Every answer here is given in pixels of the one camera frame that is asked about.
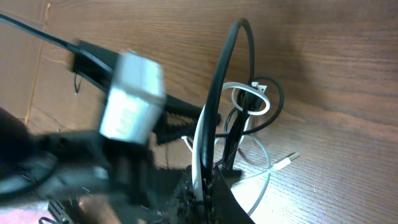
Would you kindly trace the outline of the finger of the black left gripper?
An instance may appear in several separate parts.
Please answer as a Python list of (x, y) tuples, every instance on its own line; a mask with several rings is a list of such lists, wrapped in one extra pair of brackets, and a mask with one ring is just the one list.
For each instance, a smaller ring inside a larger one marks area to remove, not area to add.
[(161, 124), (167, 124), (167, 115), (173, 114), (190, 118), (192, 123), (197, 124), (202, 108), (180, 100), (172, 95), (167, 95), (164, 110), (161, 114)]
[(182, 136), (193, 136), (196, 126), (197, 123), (169, 124), (164, 120), (159, 121), (154, 128), (157, 144), (168, 144)]

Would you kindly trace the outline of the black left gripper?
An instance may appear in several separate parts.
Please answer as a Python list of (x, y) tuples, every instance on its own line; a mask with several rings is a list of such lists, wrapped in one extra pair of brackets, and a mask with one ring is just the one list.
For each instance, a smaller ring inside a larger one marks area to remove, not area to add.
[(149, 205), (146, 145), (94, 131), (1, 139), (1, 205), (106, 194)]

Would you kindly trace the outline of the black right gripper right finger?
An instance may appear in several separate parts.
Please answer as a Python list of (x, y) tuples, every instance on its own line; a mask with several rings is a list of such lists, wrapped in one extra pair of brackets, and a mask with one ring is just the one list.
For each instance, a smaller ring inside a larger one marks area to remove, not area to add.
[(240, 180), (241, 170), (222, 171), (213, 169), (211, 218), (220, 224), (254, 224), (235, 199), (231, 186)]

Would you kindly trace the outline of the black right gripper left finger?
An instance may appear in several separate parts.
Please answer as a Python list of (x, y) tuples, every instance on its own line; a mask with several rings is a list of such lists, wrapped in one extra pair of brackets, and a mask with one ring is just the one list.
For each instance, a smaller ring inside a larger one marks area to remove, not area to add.
[(199, 223), (199, 204), (193, 193), (192, 167), (180, 171), (180, 179), (171, 198), (165, 204), (161, 223), (197, 224)]

